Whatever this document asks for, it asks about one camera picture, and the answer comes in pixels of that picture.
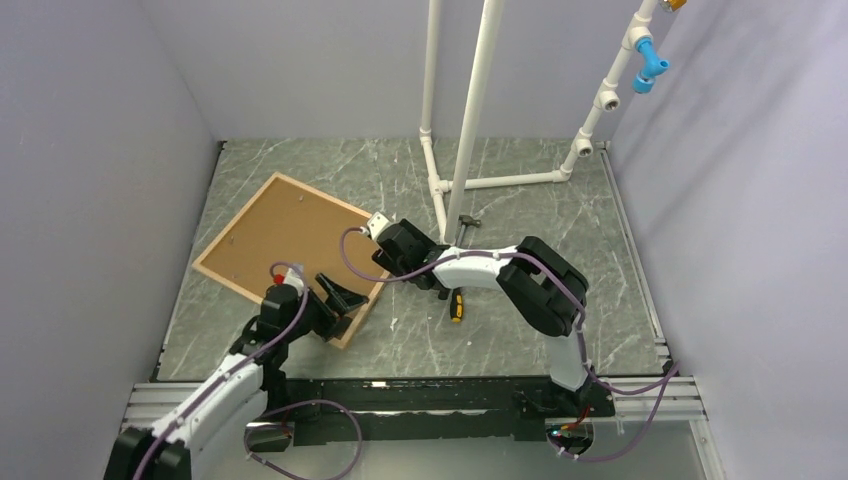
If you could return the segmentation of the yellow black screwdriver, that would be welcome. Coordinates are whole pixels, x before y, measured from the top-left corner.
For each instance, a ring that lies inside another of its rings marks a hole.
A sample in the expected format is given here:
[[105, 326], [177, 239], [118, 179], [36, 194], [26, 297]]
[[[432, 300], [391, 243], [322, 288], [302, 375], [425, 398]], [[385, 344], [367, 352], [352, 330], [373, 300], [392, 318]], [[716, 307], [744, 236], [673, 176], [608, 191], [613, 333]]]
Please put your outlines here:
[[454, 290], [451, 293], [449, 306], [451, 321], [453, 323], [460, 323], [464, 315], [463, 295], [460, 290]]

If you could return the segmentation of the wooden picture frame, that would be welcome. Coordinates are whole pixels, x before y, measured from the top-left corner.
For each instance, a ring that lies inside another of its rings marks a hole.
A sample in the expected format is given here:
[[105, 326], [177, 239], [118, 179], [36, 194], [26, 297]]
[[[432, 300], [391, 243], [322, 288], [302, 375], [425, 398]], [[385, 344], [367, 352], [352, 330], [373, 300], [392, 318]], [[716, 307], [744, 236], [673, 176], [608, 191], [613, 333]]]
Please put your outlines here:
[[360, 278], [344, 264], [340, 238], [349, 227], [364, 226], [371, 214], [279, 172], [273, 174], [193, 262], [193, 268], [255, 304], [262, 302], [273, 276], [287, 272], [278, 261], [301, 264], [319, 298], [327, 294], [314, 277], [321, 273], [340, 286], [368, 297], [349, 313], [350, 324], [329, 340], [348, 347], [384, 285]]

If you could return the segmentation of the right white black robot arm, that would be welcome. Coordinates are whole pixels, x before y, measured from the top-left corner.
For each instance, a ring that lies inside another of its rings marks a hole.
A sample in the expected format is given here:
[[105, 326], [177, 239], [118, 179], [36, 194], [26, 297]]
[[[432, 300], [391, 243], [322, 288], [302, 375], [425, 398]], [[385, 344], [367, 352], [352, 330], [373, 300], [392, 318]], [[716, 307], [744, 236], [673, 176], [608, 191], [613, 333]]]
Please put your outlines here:
[[369, 218], [364, 232], [378, 246], [372, 260], [422, 290], [481, 288], [503, 293], [547, 341], [555, 409], [574, 415], [588, 404], [589, 363], [582, 327], [589, 283], [544, 241], [526, 236], [501, 249], [450, 247], [435, 243], [405, 219], [393, 222], [380, 213]]

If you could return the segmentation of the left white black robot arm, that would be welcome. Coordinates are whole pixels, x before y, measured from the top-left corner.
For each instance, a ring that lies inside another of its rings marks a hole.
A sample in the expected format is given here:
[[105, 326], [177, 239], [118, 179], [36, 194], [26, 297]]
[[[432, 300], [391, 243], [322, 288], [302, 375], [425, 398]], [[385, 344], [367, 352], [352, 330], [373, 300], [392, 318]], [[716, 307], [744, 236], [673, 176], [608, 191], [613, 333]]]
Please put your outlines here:
[[316, 276], [319, 296], [296, 267], [277, 274], [259, 312], [242, 329], [214, 373], [177, 407], [116, 438], [105, 469], [107, 479], [197, 479], [226, 437], [253, 421], [283, 412], [325, 405], [323, 399], [296, 401], [282, 369], [291, 344], [310, 333], [324, 340], [351, 325], [350, 313], [368, 304], [327, 276]]

